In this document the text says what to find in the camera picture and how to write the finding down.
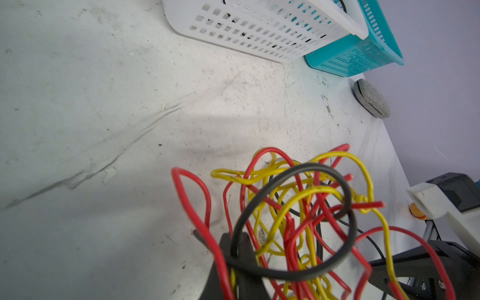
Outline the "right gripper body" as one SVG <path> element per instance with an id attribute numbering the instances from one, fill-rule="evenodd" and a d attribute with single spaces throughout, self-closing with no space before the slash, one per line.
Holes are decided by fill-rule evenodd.
<path id="1" fill-rule="evenodd" d="M 428 241 L 436 251 L 449 276 L 457 300 L 480 298 L 480 258 L 458 243 Z M 411 278 L 411 285 L 401 287 L 411 300 L 445 300 L 446 285 L 442 282 L 433 259 L 424 247 L 402 252 L 393 256 L 394 269 L 398 278 Z M 388 273 L 382 259 L 370 262 L 372 275 L 369 283 L 382 292 L 394 296 L 388 287 Z"/>

